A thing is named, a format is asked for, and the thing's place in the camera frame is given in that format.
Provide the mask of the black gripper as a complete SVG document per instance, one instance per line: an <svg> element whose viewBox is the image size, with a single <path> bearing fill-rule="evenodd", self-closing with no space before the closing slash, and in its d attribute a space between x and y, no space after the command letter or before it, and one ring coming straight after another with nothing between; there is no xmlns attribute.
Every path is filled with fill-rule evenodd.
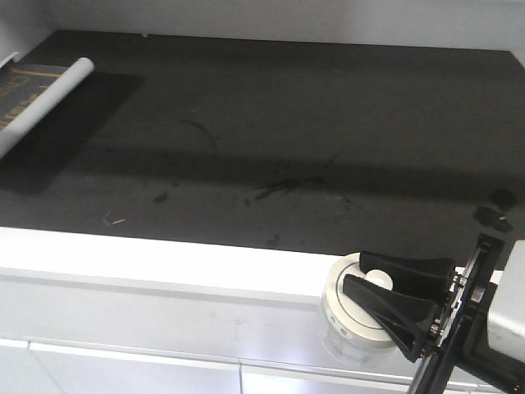
<svg viewBox="0 0 525 394"><path fill-rule="evenodd" d="M467 284L461 305L444 341L423 357L409 393L443 393L456 368L503 393L524 392L524 363L491 349L488 341L489 308L497 289L491 276L503 248L500 239L485 234L478 237L474 254L465 266ZM425 352L439 306L412 296L444 295L454 276L455 261L361 252L359 267L364 273L387 273L393 291L347 274L343 293L380 324L407 360L415 362Z"/></svg>

